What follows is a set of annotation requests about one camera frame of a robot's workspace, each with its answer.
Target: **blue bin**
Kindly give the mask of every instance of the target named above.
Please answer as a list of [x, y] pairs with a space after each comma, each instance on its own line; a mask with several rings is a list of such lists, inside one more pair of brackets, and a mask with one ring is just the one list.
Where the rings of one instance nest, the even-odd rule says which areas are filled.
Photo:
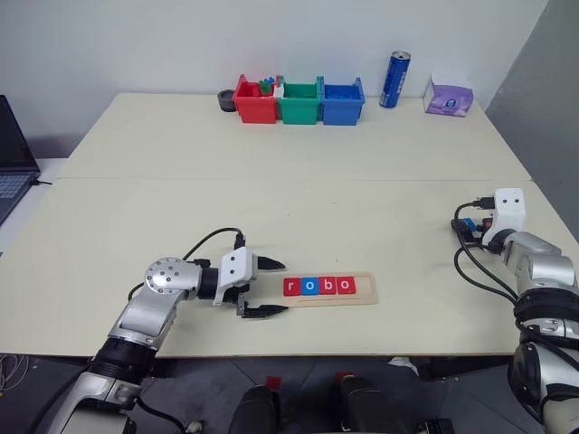
[[322, 78], [321, 88], [324, 125], [355, 125], [365, 103], [360, 78], [352, 85], [325, 84]]

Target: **blue can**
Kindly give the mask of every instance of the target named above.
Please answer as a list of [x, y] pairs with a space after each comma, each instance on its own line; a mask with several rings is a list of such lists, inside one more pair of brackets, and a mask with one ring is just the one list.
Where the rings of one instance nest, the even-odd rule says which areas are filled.
[[393, 52], [390, 56], [390, 65], [388, 65], [388, 72], [386, 73], [386, 82], [384, 83], [384, 90], [380, 97], [380, 105], [391, 109], [396, 107], [400, 90], [406, 78], [406, 72], [410, 65], [409, 52]]

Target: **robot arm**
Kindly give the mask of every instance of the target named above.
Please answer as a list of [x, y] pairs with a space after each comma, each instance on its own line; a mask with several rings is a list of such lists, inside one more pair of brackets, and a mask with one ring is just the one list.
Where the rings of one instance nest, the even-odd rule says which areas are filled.
[[129, 300], [107, 341], [72, 386], [52, 420], [49, 434], [134, 432], [132, 422], [119, 410], [135, 405], [140, 384], [153, 367], [181, 300], [212, 298], [214, 306], [224, 301], [238, 302], [238, 315], [249, 317], [264, 317], [285, 309], [248, 308], [242, 296], [256, 279], [258, 268], [280, 269], [283, 264], [257, 257], [241, 247], [224, 255], [219, 269], [209, 265], [204, 259], [187, 262], [162, 258], [148, 267], [143, 287]]
[[572, 261], [553, 244], [521, 231], [520, 189], [494, 194], [484, 245], [500, 255], [517, 280], [514, 314], [520, 345], [509, 384], [549, 434], [579, 433], [579, 290]]

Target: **wire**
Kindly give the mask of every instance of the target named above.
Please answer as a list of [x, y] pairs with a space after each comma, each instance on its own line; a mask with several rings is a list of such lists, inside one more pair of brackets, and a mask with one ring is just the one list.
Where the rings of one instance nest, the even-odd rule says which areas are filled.
[[71, 387], [74, 382], [76, 382], [76, 380], [79, 378], [79, 376], [84, 373], [87, 368], [89, 367], [89, 363], [87, 363], [86, 366], [84, 366], [80, 371], [78, 371], [77, 373], [75, 373], [69, 380], [67, 380], [49, 399], [48, 401], [43, 405], [43, 407], [40, 409], [40, 411], [38, 411], [36, 413], [36, 416], [34, 417], [33, 422], [30, 424], [30, 427], [28, 428], [28, 430], [26, 431], [26, 434], [34, 434], [36, 432], [36, 430], [38, 429], [38, 427], [40, 426], [41, 422], [43, 421], [44, 417], [46, 416], [46, 413], [48, 413], [48, 410], [51, 409], [51, 407], [54, 405], [54, 403], [60, 398], [60, 396], [69, 388]]
[[52, 183], [49, 183], [47, 181], [39, 181], [37, 179], [35, 179], [31, 182], [31, 185], [40, 185], [40, 184], [52, 185]]
[[141, 288], [142, 286], [143, 283], [139, 283], [128, 292], [128, 301], [130, 301], [130, 299], [133, 298], [133, 294], [135, 294], [135, 291], [137, 291], [137, 289]]
[[153, 416], [157, 416], [158, 418], [164, 419], [164, 420], [168, 420], [169, 422], [173, 423], [176, 427], [179, 428], [179, 432], [181, 432], [181, 434], [186, 434], [186, 428], [185, 425], [183, 425], [179, 419], [174, 418], [173, 416], [171, 416], [170, 414], [166, 414], [163, 411], [159, 411], [159, 410], [155, 410], [151, 407], [149, 407], [148, 405], [146, 405], [143, 400], [141, 399], [141, 397], [137, 397], [137, 404], [138, 406], [143, 409], [144, 411], [146, 411], [149, 414], [152, 414]]
[[214, 237], [215, 235], [222, 233], [222, 232], [237, 232], [238, 235], [243, 236], [243, 232], [241, 232], [239, 229], [237, 228], [221, 228], [218, 229], [217, 231], [213, 231], [211, 233], [209, 233], [208, 235], [205, 235], [205, 237], [200, 240], [197, 244], [194, 245], [194, 247], [192, 249], [190, 249], [183, 257], [183, 260], [188, 260], [189, 257], [191, 255], [193, 255], [197, 249], [199, 249], [201, 246], [203, 246], [205, 244], [205, 242], [207, 240], [209, 240], [210, 238]]
[[544, 346], [546, 349], [551, 351], [551, 353], [558, 355], [561, 359], [563, 359], [565, 362], [569, 363], [573, 368], [575, 368], [576, 371], [579, 371], [579, 362], [577, 362], [571, 355], [567, 354], [565, 351], [563, 351], [557, 345], [553, 344], [551, 341], [549, 341], [547, 338], [545, 338], [541, 334], [537, 333], [532, 328], [527, 327], [526, 325], [523, 325], [523, 323], [521, 322], [520, 319], [515, 321], [515, 326], [517, 326], [517, 328], [521, 332], [524, 332], [524, 333], [527, 333], [528, 335], [531, 335], [533, 337], [533, 341], [539, 342], [542, 346]]
[[490, 278], [492, 278], [495, 282], [497, 282], [500, 286], [502, 286], [509, 294], [510, 296], [512, 296], [515, 300], [517, 300], [518, 298], [518, 294], [511, 289], [511, 287], [509, 285], [507, 285], [505, 282], [503, 282], [500, 278], [498, 278], [497, 276], [495, 276], [493, 273], [491, 273], [487, 268], [485, 268], [484, 265], [482, 265], [473, 255], [472, 253], [470, 253], [467, 244], [465, 242], [465, 240], [462, 238], [462, 235], [459, 232], [459, 223], [460, 223], [460, 219], [459, 219], [459, 213], [460, 210], [464, 209], [464, 208], [468, 208], [470, 206], [476, 206], [477, 203], [476, 202], [469, 202], [469, 203], [463, 203], [462, 205], [459, 205], [456, 209], [456, 211], [454, 212], [454, 232], [456, 233], [457, 238], [459, 239], [459, 243], [460, 245], [464, 248], [464, 252], [467, 254], [467, 256], [470, 258], [470, 260], [472, 261], [472, 263], [474, 265], [476, 265], [483, 273], [485, 273], [487, 276], [489, 276]]
[[[197, 244], [194, 245], [194, 247], [192, 249], [190, 249], [183, 257], [183, 260], [188, 260], [189, 257], [191, 255], [193, 255], [201, 246], [203, 246], [209, 239], [211, 239], [212, 237], [214, 237], [215, 235], [218, 235], [220, 233], [223, 232], [236, 232], [237, 235], [235, 237], [235, 249], [237, 249], [237, 246], [239, 243], [241, 243], [242, 245], [244, 245], [244, 238], [243, 238], [243, 232], [240, 229], [237, 228], [221, 228], [218, 229], [216, 231], [213, 231], [207, 235], [205, 235], [199, 242], [197, 242]], [[137, 291], [137, 289], [141, 288], [143, 286], [143, 282], [139, 283], [138, 285], [134, 286], [129, 292], [128, 292], [128, 300], [130, 301], [131, 298], [133, 298], [133, 295], [135, 294], [135, 292]]]
[[460, 263], [459, 263], [460, 254], [463, 251], [466, 252], [468, 249], [471, 249], [473, 247], [482, 248], [482, 249], [484, 248], [484, 246], [479, 245], [479, 244], [467, 244], [465, 246], [459, 247], [459, 249], [456, 250], [456, 253], [454, 253], [454, 268], [458, 271], [460, 276], [462, 278], [464, 278], [467, 282], [469, 282], [471, 285], [474, 285], [477, 288], [481, 288], [481, 289], [484, 289], [486, 291], [492, 292], [493, 294], [497, 294], [499, 296], [502, 296], [502, 297], [506, 298], [508, 301], [510, 301], [513, 305], [515, 305], [517, 303], [517, 301], [513, 297], [511, 297], [509, 294], [505, 294], [500, 289], [496, 289], [496, 288], [489, 287], [487, 285], [483, 285], [482, 283], [477, 282], [476, 280], [470, 278], [469, 276], [467, 276], [464, 273], [464, 271], [460, 268]]
[[[14, 360], [14, 365], [12, 369], [8, 369], [7, 361], [9, 359]], [[20, 374], [20, 377], [9, 384], [13, 377], [20, 371], [20, 367], [24, 364], [24, 369]], [[28, 373], [28, 367], [30, 366], [30, 358], [27, 355], [18, 356], [16, 354], [0, 354], [0, 392], [10, 391], [14, 387], [18, 386]]]

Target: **laptop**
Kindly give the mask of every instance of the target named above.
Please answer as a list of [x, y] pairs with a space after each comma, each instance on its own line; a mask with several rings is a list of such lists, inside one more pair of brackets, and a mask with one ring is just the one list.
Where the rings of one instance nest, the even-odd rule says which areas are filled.
[[0, 224], [40, 175], [6, 96], [0, 95]]

